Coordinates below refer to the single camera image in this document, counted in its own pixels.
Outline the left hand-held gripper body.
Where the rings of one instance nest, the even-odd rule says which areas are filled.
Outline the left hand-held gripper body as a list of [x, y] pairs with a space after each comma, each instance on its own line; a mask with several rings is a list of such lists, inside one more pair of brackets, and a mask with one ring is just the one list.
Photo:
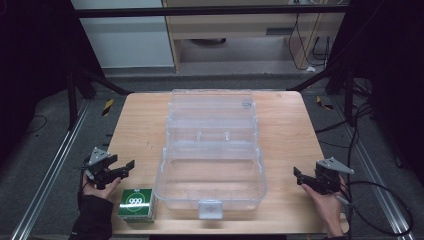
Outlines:
[[91, 155], [84, 160], [82, 170], [97, 189], [104, 189], [111, 183], [106, 181], [107, 174], [112, 171], [109, 166], [116, 161], [117, 155], [95, 147]]

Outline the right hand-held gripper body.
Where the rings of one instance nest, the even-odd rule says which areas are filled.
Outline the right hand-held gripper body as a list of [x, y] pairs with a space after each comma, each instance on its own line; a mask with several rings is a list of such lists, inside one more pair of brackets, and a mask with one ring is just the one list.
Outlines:
[[318, 160], [309, 186], [321, 195], [336, 193], [340, 190], [341, 173], [354, 174], [355, 171], [334, 157]]

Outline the green and white box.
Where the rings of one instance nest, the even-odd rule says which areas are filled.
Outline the green and white box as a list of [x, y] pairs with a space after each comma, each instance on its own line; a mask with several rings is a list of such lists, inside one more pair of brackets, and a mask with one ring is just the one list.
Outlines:
[[118, 216], [127, 223], [153, 223], [156, 198], [151, 188], [125, 189], [122, 193]]

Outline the clear plastic storage box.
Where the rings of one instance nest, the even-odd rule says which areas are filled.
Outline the clear plastic storage box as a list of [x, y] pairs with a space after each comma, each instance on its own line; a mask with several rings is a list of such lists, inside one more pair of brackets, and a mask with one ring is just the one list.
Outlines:
[[221, 219], [226, 211], [254, 210], [265, 198], [252, 91], [174, 90], [165, 136], [154, 193], [168, 209]]

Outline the person's left hand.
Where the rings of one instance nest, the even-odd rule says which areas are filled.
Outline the person's left hand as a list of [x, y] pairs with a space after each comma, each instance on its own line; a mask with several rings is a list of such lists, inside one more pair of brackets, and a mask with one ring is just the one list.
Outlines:
[[121, 178], [118, 177], [112, 183], [107, 184], [104, 189], [97, 189], [96, 185], [89, 180], [86, 174], [83, 174], [82, 195], [92, 195], [105, 200], [110, 200], [112, 193], [120, 183]]

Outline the person's right hand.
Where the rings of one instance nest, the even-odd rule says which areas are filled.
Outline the person's right hand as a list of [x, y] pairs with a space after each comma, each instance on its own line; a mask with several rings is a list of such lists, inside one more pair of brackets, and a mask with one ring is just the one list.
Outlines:
[[341, 204], [340, 192], [327, 195], [319, 194], [310, 186], [302, 184], [303, 190], [311, 197], [315, 204], [315, 208], [321, 218], [327, 237], [325, 240], [347, 240], [340, 220]]

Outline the wooden desk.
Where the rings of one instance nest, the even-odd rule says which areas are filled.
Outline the wooden desk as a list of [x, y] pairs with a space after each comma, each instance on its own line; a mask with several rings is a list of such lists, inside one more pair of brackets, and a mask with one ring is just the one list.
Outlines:
[[[296, 184], [293, 169], [312, 175], [323, 158], [302, 96], [293, 91], [255, 91], [258, 142], [263, 151], [268, 192], [254, 211], [230, 211], [222, 220], [199, 220], [195, 211], [169, 210], [157, 204], [153, 223], [127, 223], [112, 217], [115, 235], [159, 234], [313, 234], [325, 228], [311, 198]], [[126, 98], [109, 151], [120, 165], [135, 168], [113, 195], [124, 189], [151, 188], [165, 144], [165, 116], [171, 94], [133, 93]]]

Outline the yellow and black tape strip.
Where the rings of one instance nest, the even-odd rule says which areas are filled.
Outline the yellow and black tape strip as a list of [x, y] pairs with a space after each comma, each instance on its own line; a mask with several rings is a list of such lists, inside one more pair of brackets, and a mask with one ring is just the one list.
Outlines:
[[333, 110], [333, 104], [328, 96], [317, 96], [316, 102], [324, 109]]
[[109, 111], [110, 111], [110, 109], [111, 109], [111, 107], [113, 105], [113, 102], [114, 102], [114, 99], [113, 98], [110, 98], [110, 99], [108, 99], [106, 101], [105, 106], [104, 106], [104, 108], [102, 110], [102, 114], [101, 114], [102, 116], [107, 116], [108, 115], [108, 113], [109, 113]]

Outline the white cabinet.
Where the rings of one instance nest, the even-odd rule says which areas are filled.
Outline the white cabinet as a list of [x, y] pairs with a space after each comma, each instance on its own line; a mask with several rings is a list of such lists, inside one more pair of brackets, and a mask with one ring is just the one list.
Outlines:
[[[76, 10], [161, 8], [161, 0], [71, 0]], [[103, 69], [173, 67], [165, 18], [81, 18]]]

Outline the aluminium rail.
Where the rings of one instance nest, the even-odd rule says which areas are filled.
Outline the aluminium rail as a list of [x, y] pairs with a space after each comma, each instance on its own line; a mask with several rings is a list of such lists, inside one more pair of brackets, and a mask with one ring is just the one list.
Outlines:
[[[375, 183], [374, 192], [387, 220], [389, 221], [389, 225], [396, 234], [405, 233], [412, 226], [412, 223], [408, 223], [405, 216], [401, 213], [401, 209], [396, 203], [394, 195], [378, 187], [378, 185], [385, 186], [385, 182], [377, 171], [375, 165], [372, 163], [364, 144], [360, 140], [357, 128], [347, 125], [346, 130], [353, 138], [353, 149], [355, 155], [364, 169], [367, 179], [371, 183]], [[399, 236], [397, 240], [415, 240], [415, 236], [412, 232], [409, 232], [408, 234], [405, 233], [404, 235]]]
[[62, 166], [75, 142], [78, 133], [86, 119], [87, 112], [90, 108], [91, 100], [83, 100], [81, 107], [78, 110], [77, 120], [73, 127], [71, 127], [60, 147], [58, 148], [46, 174], [44, 175], [43, 180], [41, 181], [35, 196], [33, 197], [31, 203], [29, 204], [25, 214], [21, 218], [19, 224], [14, 229], [10, 240], [27, 240], [31, 230], [36, 223], [41, 210], [43, 209], [47, 197], [50, 194], [50, 191], [60, 173]]

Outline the black metal frame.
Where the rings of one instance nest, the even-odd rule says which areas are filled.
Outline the black metal frame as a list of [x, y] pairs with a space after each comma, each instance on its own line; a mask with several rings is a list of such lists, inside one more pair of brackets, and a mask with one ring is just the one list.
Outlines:
[[[196, 16], [196, 15], [238, 15], [238, 14], [291, 14], [291, 13], [341, 13], [351, 10], [349, 4], [321, 4], [321, 5], [256, 5], [256, 6], [199, 6], [199, 7], [165, 7], [165, 8], [123, 8], [123, 9], [84, 9], [68, 11], [64, 14], [72, 18], [112, 18], [112, 17], [156, 17], [156, 16]], [[128, 95], [126, 91], [105, 79], [83, 73], [101, 85], [121, 95]], [[75, 81], [72, 73], [67, 76], [69, 102], [69, 130], [77, 123], [77, 106], [75, 95]]]

